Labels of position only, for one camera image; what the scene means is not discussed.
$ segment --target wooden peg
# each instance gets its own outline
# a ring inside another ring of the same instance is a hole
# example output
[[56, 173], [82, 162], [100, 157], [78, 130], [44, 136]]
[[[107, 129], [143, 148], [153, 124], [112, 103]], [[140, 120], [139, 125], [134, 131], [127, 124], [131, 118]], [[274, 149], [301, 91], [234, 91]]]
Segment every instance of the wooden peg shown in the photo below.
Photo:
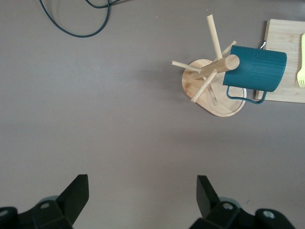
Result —
[[213, 102], [214, 106], [217, 106], [217, 105], [218, 105], [218, 102], [217, 102], [215, 93], [214, 93], [214, 91], [213, 91], [213, 89], [212, 89], [212, 87], [211, 87], [210, 84], [208, 85], [208, 91], [209, 91], [209, 93], [210, 93], [210, 97], [211, 97], [211, 99], [212, 99], [212, 102]]
[[188, 64], [185, 64], [185, 63], [180, 63], [180, 62], [177, 62], [177, 61], [173, 61], [172, 65], [175, 65], [175, 66], [178, 66], [178, 67], [181, 67], [181, 68], [185, 68], [185, 69], [188, 69], [188, 70], [191, 70], [191, 71], [194, 71], [194, 72], [198, 72], [198, 73], [201, 71], [201, 68], [196, 68], [194, 66], [191, 66], [191, 65], [188, 65]]
[[195, 93], [191, 101], [195, 103], [199, 96], [203, 93], [203, 91], [206, 89], [206, 87], [211, 83], [211, 81], [214, 79], [216, 76], [217, 71], [214, 69], [212, 73], [209, 75], [209, 77], [206, 79], [206, 81], [202, 84], [202, 86], [199, 88], [199, 90]]
[[236, 41], [233, 41], [228, 47], [225, 48], [225, 50], [223, 50], [223, 52], [221, 53], [222, 56], [225, 56], [231, 49], [233, 45], [236, 45]]
[[[233, 41], [228, 47], [225, 48], [225, 50], [223, 50], [223, 52], [221, 53], [222, 56], [225, 56], [231, 49], [232, 49], [232, 46], [233, 45], [236, 45], [236, 41]], [[191, 73], [191, 76], [194, 77], [194, 79], [199, 79], [201, 78], [201, 75], [200, 73]]]
[[194, 75], [193, 79], [200, 79], [209, 76], [215, 69], [218, 73], [224, 73], [234, 70], [239, 66], [239, 58], [236, 55], [229, 55], [225, 58], [217, 60], [201, 68], [200, 74]]
[[217, 32], [216, 32], [213, 15], [211, 14], [211, 15], [207, 16], [206, 19], [208, 20], [208, 24], [209, 24], [209, 28], [210, 28], [210, 32], [211, 32], [211, 36], [212, 36], [212, 41], [213, 41], [214, 49], [216, 52], [216, 57], [218, 60], [220, 60], [223, 56], [221, 54], [220, 44], [219, 44], [219, 40], [218, 40], [218, 36], [217, 36]]

